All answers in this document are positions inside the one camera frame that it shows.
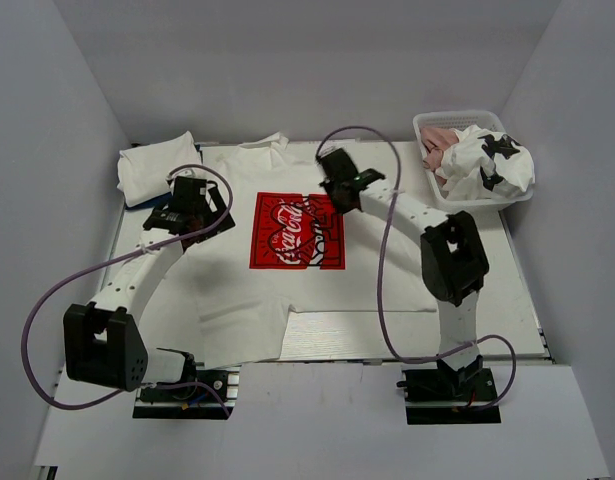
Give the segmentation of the white red-print t-shirt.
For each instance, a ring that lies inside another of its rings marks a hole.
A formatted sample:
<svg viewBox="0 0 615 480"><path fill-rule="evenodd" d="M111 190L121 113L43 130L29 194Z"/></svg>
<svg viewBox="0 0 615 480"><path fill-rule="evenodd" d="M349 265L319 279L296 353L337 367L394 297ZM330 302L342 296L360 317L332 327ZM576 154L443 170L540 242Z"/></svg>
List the white red-print t-shirt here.
<svg viewBox="0 0 615 480"><path fill-rule="evenodd" d="M209 368L279 357L288 318L372 312L384 224L338 214L311 160L273 135L207 160L227 181L236 227L186 253L203 360ZM383 277L388 312L432 312L414 243L389 233Z"/></svg>

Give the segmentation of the pink t-shirt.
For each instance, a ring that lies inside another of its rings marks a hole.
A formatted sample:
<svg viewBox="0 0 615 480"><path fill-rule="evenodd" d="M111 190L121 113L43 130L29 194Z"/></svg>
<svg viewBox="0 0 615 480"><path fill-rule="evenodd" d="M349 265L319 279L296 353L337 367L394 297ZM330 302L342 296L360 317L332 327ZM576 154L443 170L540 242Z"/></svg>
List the pink t-shirt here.
<svg viewBox="0 0 615 480"><path fill-rule="evenodd" d="M438 127L423 127L420 131L420 140L427 152L423 163L431 171L435 171L441 165L444 152L459 141L453 129Z"/></svg>

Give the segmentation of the white black-print t-shirt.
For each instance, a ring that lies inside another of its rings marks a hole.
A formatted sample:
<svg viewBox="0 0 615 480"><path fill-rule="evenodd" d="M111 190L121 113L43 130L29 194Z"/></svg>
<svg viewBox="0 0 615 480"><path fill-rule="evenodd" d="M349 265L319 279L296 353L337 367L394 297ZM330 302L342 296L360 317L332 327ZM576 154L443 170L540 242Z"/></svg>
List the white black-print t-shirt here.
<svg viewBox="0 0 615 480"><path fill-rule="evenodd" d="M447 200L514 199L533 187L531 153L510 135L477 125L453 130L459 141L431 171Z"/></svg>

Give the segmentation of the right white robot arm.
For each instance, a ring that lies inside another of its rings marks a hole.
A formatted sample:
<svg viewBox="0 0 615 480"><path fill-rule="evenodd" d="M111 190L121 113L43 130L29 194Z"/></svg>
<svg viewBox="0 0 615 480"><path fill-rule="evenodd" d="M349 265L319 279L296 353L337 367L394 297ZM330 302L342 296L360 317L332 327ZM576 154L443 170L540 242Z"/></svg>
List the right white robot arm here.
<svg viewBox="0 0 615 480"><path fill-rule="evenodd" d="M334 148L317 153L324 174L320 186L335 210L358 210L385 222L379 248L377 309L383 340L400 362L436 365L440 390L459 399L471 391L483 368L476 337L476 310L489 262L471 214L448 214L432 208L391 184L375 169L359 171L349 154ZM423 285L437 301L439 353L428 357L404 357L397 353L386 325L383 277L389 233L406 236L420 249Z"/></svg>

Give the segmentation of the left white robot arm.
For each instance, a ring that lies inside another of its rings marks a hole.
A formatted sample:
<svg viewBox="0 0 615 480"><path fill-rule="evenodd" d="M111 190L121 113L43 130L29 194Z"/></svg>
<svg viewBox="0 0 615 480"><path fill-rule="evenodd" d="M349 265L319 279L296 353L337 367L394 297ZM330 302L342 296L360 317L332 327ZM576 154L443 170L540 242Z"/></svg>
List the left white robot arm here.
<svg viewBox="0 0 615 480"><path fill-rule="evenodd" d="M70 379L132 392L153 384L186 399L198 387L192 354L148 348L139 332L144 310L166 273L186 250L235 226L214 180L177 177L169 200L143 223L134 256L86 305L63 317Z"/></svg>

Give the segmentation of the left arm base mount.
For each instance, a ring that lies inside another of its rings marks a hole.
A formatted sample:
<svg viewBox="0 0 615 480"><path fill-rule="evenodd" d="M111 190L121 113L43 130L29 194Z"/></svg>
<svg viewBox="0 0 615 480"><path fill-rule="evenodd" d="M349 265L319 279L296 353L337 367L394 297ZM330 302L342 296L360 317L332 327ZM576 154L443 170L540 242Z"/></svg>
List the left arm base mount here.
<svg viewBox="0 0 615 480"><path fill-rule="evenodd" d="M227 420L236 403L240 367L207 370L191 353L175 388L140 388L132 417L159 420Z"/></svg>

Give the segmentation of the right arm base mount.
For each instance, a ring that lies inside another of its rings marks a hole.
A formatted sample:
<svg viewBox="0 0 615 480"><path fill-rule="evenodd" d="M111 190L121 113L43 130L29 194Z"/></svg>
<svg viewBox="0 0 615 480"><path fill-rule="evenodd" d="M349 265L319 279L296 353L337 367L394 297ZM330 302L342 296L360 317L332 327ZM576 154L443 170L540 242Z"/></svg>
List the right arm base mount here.
<svg viewBox="0 0 615 480"><path fill-rule="evenodd" d="M416 426L499 424L499 404L508 392L497 389L483 356L470 351L407 359L396 388L407 423Z"/></svg>

